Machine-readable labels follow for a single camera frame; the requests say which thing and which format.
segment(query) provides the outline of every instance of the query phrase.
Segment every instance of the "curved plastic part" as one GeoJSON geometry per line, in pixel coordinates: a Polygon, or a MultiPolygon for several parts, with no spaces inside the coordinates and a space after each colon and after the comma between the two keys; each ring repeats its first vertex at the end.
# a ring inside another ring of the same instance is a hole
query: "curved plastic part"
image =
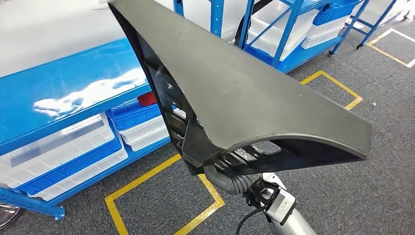
{"type": "Polygon", "coordinates": [[[203,165],[206,178],[220,189],[225,190],[229,194],[242,194],[251,187],[251,185],[259,179],[259,174],[242,175],[228,177],[219,173],[212,164],[203,165]]]}
{"type": "Polygon", "coordinates": [[[214,145],[303,140],[369,154],[371,124],[359,116],[153,0],[111,4],[169,70],[214,145]]]}

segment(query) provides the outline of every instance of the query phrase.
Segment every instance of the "yellow floor tape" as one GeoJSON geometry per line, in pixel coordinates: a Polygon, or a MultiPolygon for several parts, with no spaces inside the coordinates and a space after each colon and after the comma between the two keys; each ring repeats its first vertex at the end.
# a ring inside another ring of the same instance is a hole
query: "yellow floor tape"
{"type": "Polygon", "coordinates": [[[309,76],[308,78],[302,80],[300,83],[305,85],[305,84],[311,82],[312,80],[314,80],[315,78],[317,78],[320,75],[323,75],[326,78],[330,79],[330,81],[334,82],[337,86],[341,87],[343,90],[347,91],[349,94],[351,94],[352,96],[355,97],[355,99],[352,102],[350,102],[348,105],[345,106],[345,109],[350,110],[363,100],[363,98],[361,98],[354,91],[352,91],[351,89],[349,89],[348,87],[346,87],[341,82],[337,81],[336,79],[334,79],[334,77],[328,75],[324,71],[317,71],[315,74],[313,74],[313,75],[309,76]]]}
{"type": "MultiPolygon", "coordinates": [[[[115,226],[118,230],[118,233],[120,235],[127,235],[128,231],[125,228],[124,222],[122,222],[121,216],[119,215],[119,212],[115,206],[114,200],[125,194],[126,192],[130,191],[134,187],[137,187],[138,185],[142,184],[144,181],[150,179],[160,171],[166,169],[173,163],[177,162],[180,159],[180,155],[176,154],[172,158],[168,159],[164,163],[158,165],[157,167],[153,168],[149,172],[145,173],[144,175],[138,177],[136,180],[132,181],[131,183],[127,184],[126,186],[120,188],[119,190],[115,191],[111,195],[107,196],[105,198],[105,203],[107,204],[108,210],[110,211],[111,217],[113,218],[113,221],[115,223],[115,226]]],[[[204,210],[200,215],[198,215],[196,218],[194,218],[192,221],[190,221],[188,224],[186,224],[183,228],[178,230],[175,234],[176,235],[185,235],[188,234],[190,231],[192,231],[196,226],[198,226],[200,223],[202,223],[206,218],[208,218],[211,214],[213,214],[217,209],[222,207],[225,202],[221,198],[221,196],[218,194],[218,192],[215,190],[213,185],[206,179],[206,176],[204,174],[198,175],[202,183],[205,185],[209,193],[212,195],[215,202],[209,206],[206,210],[204,210]]]]}

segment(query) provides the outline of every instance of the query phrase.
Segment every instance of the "blue shelf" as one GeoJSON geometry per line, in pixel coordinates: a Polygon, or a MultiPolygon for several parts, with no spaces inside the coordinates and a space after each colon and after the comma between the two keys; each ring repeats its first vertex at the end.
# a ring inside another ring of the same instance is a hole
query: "blue shelf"
{"type": "MultiPolygon", "coordinates": [[[[288,6],[291,6],[294,4],[296,0],[280,0],[281,2],[287,4],[288,6]]],[[[299,10],[299,15],[304,14],[308,11],[311,11],[313,9],[316,9],[320,6],[326,5],[331,0],[304,0],[304,2],[301,5],[301,9],[299,10]]]]}
{"type": "MultiPolygon", "coordinates": [[[[285,58],[284,61],[280,61],[277,63],[276,69],[283,73],[288,73],[289,71],[311,60],[318,54],[329,49],[330,47],[341,42],[342,40],[343,38],[341,36],[338,36],[330,41],[319,44],[309,49],[303,49],[300,44],[293,52],[291,52],[291,54],[287,58],[285,58]]],[[[245,49],[245,51],[266,64],[271,65],[273,61],[272,56],[259,49],[248,47],[245,49]]]]}
{"type": "Polygon", "coordinates": [[[52,199],[48,202],[45,202],[45,203],[47,205],[54,206],[54,205],[64,201],[65,199],[71,197],[72,195],[74,195],[74,194],[86,189],[87,187],[95,184],[96,182],[104,179],[105,177],[113,174],[114,172],[122,169],[123,167],[126,167],[127,165],[137,161],[138,159],[140,159],[140,158],[144,157],[145,155],[153,152],[154,150],[168,144],[169,142],[170,142],[170,138],[167,137],[167,138],[165,138],[161,141],[158,141],[158,142],[156,142],[156,143],[154,143],[150,146],[147,146],[147,147],[145,147],[145,148],[143,148],[143,149],[141,149],[140,151],[137,151],[137,152],[133,152],[131,150],[131,147],[123,142],[125,150],[128,153],[128,158],[127,159],[123,160],[122,162],[118,163],[117,165],[114,165],[113,167],[111,167],[111,168],[107,169],[106,171],[102,172],[101,174],[96,175],[95,177],[85,181],[84,183],[72,188],[69,191],[66,191],[65,193],[63,193],[63,194],[55,197],[54,199],[52,199]]]}
{"type": "Polygon", "coordinates": [[[301,47],[298,47],[284,60],[283,65],[280,66],[278,70],[283,73],[288,73],[296,67],[311,60],[315,56],[321,54],[323,51],[328,50],[330,47],[336,45],[342,40],[343,38],[341,36],[338,36],[330,41],[319,44],[309,49],[303,49],[301,47]]]}
{"type": "Polygon", "coordinates": [[[151,91],[126,38],[0,78],[0,156],[151,91]]]}

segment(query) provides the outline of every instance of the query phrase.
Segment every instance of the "blue metal shelving unit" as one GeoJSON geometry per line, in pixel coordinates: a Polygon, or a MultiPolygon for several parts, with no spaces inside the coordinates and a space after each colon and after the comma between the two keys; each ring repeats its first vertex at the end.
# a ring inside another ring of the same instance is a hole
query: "blue metal shelving unit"
{"type": "MultiPolygon", "coordinates": [[[[151,91],[127,39],[0,78],[0,156],[151,91]]],[[[50,200],[0,188],[0,202],[65,216],[63,200],[167,144],[163,139],[50,200]]]]}
{"type": "MultiPolygon", "coordinates": [[[[354,22],[352,22],[351,28],[353,28],[354,30],[358,31],[359,33],[363,34],[365,37],[364,39],[360,42],[359,45],[357,45],[357,49],[361,48],[363,45],[366,44],[366,41],[369,39],[369,37],[372,35],[372,33],[379,27],[379,25],[381,24],[381,22],[383,21],[383,19],[387,16],[387,14],[389,13],[389,11],[392,9],[393,5],[396,3],[397,0],[392,0],[391,3],[389,4],[389,6],[386,8],[385,12],[380,16],[380,18],[376,21],[375,24],[370,24],[364,20],[359,19],[359,16],[356,14],[356,16],[351,16],[353,19],[357,18],[357,22],[363,24],[364,26],[369,27],[369,32],[365,32],[359,28],[354,27],[354,22]]],[[[392,21],[393,19],[395,19],[400,13],[397,13],[397,15],[395,15],[394,17],[392,17],[389,21],[392,21]]]]}
{"type": "MultiPolygon", "coordinates": [[[[249,44],[246,44],[247,41],[247,35],[248,35],[248,26],[251,22],[251,15],[252,15],[252,9],[254,7],[254,0],[248,0],[247,5],[247,11],[245,13],[244,22],[242,26],[242,33],[241,33],[241,43],[239,44],[239,47],[246,52],[252,54],[253,56],[261,59],[265,63],[273,66],[277,70],[287,73],[291,71],[292,69],[302,65],[306,61],[314,58],[318,54],[324,52],[325,50],[328,50],[332,46],[334,48],[329,51],[329,55],[335,54],[337,52],[337,49],[341,45],[343,39],[347,36],[349,33],[351,27],[347,27],[347,29],[344,31],[344,33],[341,36],[338,36],[335,39],[332,39],[328,42],[322,43],[320,45],[317,45],[315,47],[309,48],[309,49],[302,49],[301,47],[297,47],[287,58],[284,59],[284,61],[280,61],[280,57],[282,55],[282,52],[285,48],[285,45],[288,41],[288,36],[291,33],[291,30],[297,21],[297,17],[301,14],[304,14],[310,10],[316,9],[318,7],[321,7],[323,5],[326,5],[330,3],[331,0],[280,0],[281,2],[287,4],[289,8],[282,13],[277,19],[275,19],[269,27],[267,27],[264,31],[262,31],[255,39],[253,39],[249,44]],[[288,18],[287,25],[285,27],[285,30],[283,32],[283,35],[281,37],[280,43],[278,45],[277,51],[274,55],[274,57],[269,56],[265,52],[262,52],[258,49],[253,49],[251,45],[259,38],[261,37],[268,29],[272,27],[278,20],[282,18],[285,14],[290,13],[290,16],[288,18]]],[[[357,12],[356,16],[357,18],[360,16],[360,14],[365,9],[366,5],[368,4],[369,0],[363,0],[364,3],[362,7],[357,12]]],[[[352,20],[352,25],[354,22],[356,22],[357,18],[354,18],[352,20]]]]}

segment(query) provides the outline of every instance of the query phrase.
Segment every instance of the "blue shelf post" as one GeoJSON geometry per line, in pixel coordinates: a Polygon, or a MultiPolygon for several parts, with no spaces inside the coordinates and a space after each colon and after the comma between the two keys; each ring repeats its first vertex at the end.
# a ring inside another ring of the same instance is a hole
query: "blue shelf post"
{"type": "MultiPolygon", "coordinates": [[[[388,8],[386,8],[385,12],[380,16],[380,18],[377,20],[377,22],[371,27],[370,31],[366,34],[365,38],[360,42],[360,44],[364,45],[366,44],[366,41],[368,38],[372,35],[372,33],[378,28],[382,20],[386,17],[386,15],[389,13],[389,11],[392,9],[393,5],[396,3],[396,0],[392,0],[392,2],[389,4],[388,8]]],[[[356,16],[353,17],[353,19],[356,17],[359,19],[360,14],[356,14],[356,16]]]]}
{"type": "Polygon", "coordinates": [[[248,39],[248,27],[251,23],[251,15],[252,11],[254,10],[254,0],[248,0],[247,9],[245,11],[244,16],[244,23],[242,25],[242,32],[241,32],[241,38],[239,40],[239,48],[243,49],[245,47],[246,41],[248,39]]]}
{"type": "Polygon", "coordinates": [[[370,0],[364,0],[362,6],[360,7],[360,9],[357,11],[356,15],[353,17],[353,19],[351,20],[351,23],[347,26],[346,30],[343,32],[342,34],[342,40],[340,40],[339,43],[337,43],[334,48],[330,51],[330,53],[332,54],[336,54],[337,53],[337,49],[340,47],[340,45],[343,42],[343,39],[349,34],[350,30],[353,28],[354,23],[356,23],[357,19],[359,18],[360,14],[364,11],[364,9],[366,8],[367,4],[369,3],[370,0]]]}
{"type": "Polygon", "coordinates": [[[63,207],[49,205],[39,199],[31,198],[5,188],[0,188],[0,202],[25,208],[34,212],[51,215],[55,217],[55,220],[61,219],[65,216],[65,210],[63,207]]]}
{"type": "Polygon", "coordinates": [[[279,64],[279,59],[282,55],[282,52],[284,51],[285,45],[287,44],[288,37],[291,34],[291,30],[293,29],[293,26],[297,21],[297,17],[299,16],[299,11],[301,9],[301,5],[303,2],[304,0],[296,0],[294,4],[292,5],[290,17],[288,18],[288,22],[287,22],[287,25],[285,26],[284,33],[282,34],[277,51],[271,63],[271,66],[274,68],[278,68],[277,66],[279,64]]]}
{"type": "Polygon", "coordinates": [[[183,11],[183,1],[182,0],[173,0],[173,7],[174,7],[174,12],[176,12],[177,14],[184,16],[184,11],[183,11]]]}
{"type": "Polygon", "coordinates": [[[225,0],[210,0],[210,32],[222,36],[223,7],[225,0]]]}

